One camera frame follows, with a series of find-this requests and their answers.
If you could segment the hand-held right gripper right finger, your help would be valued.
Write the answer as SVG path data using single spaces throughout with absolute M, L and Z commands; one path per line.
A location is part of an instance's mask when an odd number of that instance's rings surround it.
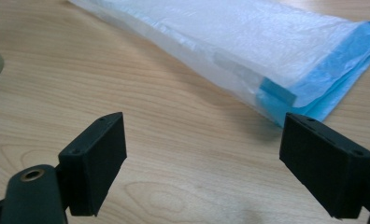
M 370 151 L 321 122 L 288 113 L 279 158 L 331 217 L 370 212 Z

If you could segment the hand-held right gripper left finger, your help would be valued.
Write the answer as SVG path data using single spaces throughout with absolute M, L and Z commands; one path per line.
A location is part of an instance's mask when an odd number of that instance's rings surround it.
M 59 186 L 73 216 L 98 214 L 126 158 L 121 112 L 97 119 L 59 153 Z

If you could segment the white plastic bag blue band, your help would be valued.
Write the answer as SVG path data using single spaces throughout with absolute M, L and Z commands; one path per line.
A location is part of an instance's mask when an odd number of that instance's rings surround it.
M 324 120 L 370 65 L 370 21 L 275 0 L 69 0 L 177 58 L 278 125 Z

